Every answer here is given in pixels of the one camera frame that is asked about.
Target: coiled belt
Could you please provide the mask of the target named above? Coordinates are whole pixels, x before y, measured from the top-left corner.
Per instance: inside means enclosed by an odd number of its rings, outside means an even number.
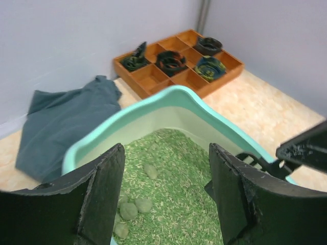
[[[169,77],[187,69],[186,58],[175,51],[164,51],[158,54],[155,64]]]
[[[121,61],[123,67],[125,67],[129,72],[132,72],[148,65],[149,61],[145,58],[146,47],[147,42],[143,42],[140,46],[137,47],[131,56],[124,58]]]
[[[194,49],[202,55],[213,56],[221,51],[223,44],[211,37],[198,37],[197,43]]]
[[[208,82],[212,82],[226,73],[226,67],[218,59],[204,56],[197,63],[194,71]]]

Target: plastic tub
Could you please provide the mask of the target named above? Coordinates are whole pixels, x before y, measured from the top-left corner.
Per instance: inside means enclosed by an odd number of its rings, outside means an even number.
[[[76,142],[65,154],[62,174],[94,160],[116,143],[129,144],[162,128],[182,131],[207,151],[209,143],[213,142],[234,155],[248,151],[262,156],[267,162],[274,160],[240,128],[211,109],[194,91],[174,85],[121,110]]]

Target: gray fabric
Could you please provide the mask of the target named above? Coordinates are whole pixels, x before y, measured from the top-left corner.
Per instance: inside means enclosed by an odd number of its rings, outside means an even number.
[[[35,91],[16,168],[42,183],[60,177],[67,149],[118,112],[120,97],[115,83],[105,76],[68,92]]]

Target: green granular material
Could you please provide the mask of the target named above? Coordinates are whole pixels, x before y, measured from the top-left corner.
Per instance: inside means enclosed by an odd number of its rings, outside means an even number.
[[[149,198],[149,213],[139,213],[118,244],[223,244],[217,207],[204,191],[211,179],[209,155],[178,130],[161,129],[125,146],[122,188],[130,202]],[[156,180],[144,164],[159,172]]]

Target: green stone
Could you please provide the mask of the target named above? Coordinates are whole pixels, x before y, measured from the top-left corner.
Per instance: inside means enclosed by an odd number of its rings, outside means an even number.
[[[133,203],[122,203],[119,210],[121,217],[126,221],[131,221],[137,216],[137,207]]]
[[[128,196],[126,195],[126,193],[121,191],[121,193],[119,195],[119,200],[118,200],[117,207],[119,208],[122,203],[127,203],[127,202],[128,202]]]
[[[147,198],[138,198],[135,200],[135,205],[140,213],[148,213],[152,208],[152,201]]]
[[[153,165],[145,164],[144,172],[151,180],[155,180],[158,177],[158,171]]]
[[[113,225],[113,228],[115,228],[116,225],[117,225],[118,223],[120,223],[121,221],[122,221],[122,218],[119,216],[118,213],[116,213],[116,215],[115,215],[115,217],[114,217],[114,225]]]
[[[128,226],[127,224],[119,223],[116,225],[113,231],[119,238],[125,239],[128,235]]]

